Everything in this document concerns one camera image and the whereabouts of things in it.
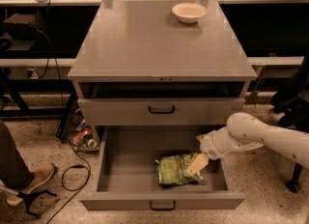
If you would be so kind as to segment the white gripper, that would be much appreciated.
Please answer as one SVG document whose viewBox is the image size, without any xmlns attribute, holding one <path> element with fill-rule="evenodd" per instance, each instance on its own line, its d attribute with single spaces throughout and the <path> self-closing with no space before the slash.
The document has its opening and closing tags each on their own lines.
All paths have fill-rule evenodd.
<svg viewBox="0 0 309 224">
<path fill-rule="evenodd" d="M 209 159 L 217 160 L 233 150 L 235 139 L 230 136 L 226 127 L 213 130 L 196 137 L 200 142 L 202 154 L 192 154 L 184 161 L 184 175 L 193 177 L 209 164 Z"/>
</svg>

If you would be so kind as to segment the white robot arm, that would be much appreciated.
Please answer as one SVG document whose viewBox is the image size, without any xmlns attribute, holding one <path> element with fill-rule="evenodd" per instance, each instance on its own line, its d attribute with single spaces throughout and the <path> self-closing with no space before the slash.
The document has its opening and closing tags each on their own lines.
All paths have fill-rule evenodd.
<svg viewBox="0 0 309 224">
<path fill-rule="evenodd" d="M 185 168 L 193 176 L 228 153 L 243 152 L 266 146 L 292 161 L 309 168 L 309 134 L 304 131 L 268 125 L 250 114 L 231 115 L 224 127 L 197 136 L 200 152 Z"/>
</svg>

